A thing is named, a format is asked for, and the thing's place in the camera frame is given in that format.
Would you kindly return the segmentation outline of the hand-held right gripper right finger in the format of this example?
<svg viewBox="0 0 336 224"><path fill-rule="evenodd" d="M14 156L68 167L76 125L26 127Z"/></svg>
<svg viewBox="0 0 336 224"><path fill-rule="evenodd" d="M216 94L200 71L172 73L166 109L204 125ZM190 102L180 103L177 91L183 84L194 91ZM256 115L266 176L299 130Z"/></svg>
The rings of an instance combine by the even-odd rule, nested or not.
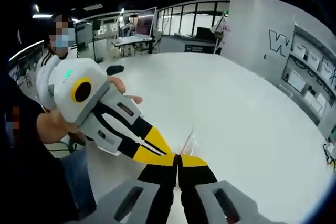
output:
<svg viewBox="0 0 336 224"><path fill-rule="evenodd" d="M188 223L259 223L257 204L229 182L219 181L196 156L177 156L181 202Z"/></svg>

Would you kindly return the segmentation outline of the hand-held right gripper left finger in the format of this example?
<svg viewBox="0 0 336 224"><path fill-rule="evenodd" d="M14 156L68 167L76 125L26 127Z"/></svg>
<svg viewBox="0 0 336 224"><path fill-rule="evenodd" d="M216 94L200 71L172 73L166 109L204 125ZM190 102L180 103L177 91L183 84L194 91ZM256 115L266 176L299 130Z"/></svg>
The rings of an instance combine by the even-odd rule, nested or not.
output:
<svg viewBox="0 0 336 224"><path fill-rule="evenodd" d="M173 203L176 158L166 154L152 158L137 180L127 180L98 203L98 223L166 223Z"/></svg>

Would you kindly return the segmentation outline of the person's left hand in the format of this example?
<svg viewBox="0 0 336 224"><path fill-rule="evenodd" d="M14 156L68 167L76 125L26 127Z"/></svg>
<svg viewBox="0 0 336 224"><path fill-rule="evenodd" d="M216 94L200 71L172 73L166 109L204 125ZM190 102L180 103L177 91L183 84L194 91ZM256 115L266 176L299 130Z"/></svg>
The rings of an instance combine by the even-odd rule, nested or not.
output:
<svg viewBox="0 0 336 224"><path fill-rule="evenodd" d="M78 131L74 123L67 122L58 109L41 113L37 117L36 127L41 141L45 144L57 143L70 133L75 143L85 146L85 135Z"/></svg>

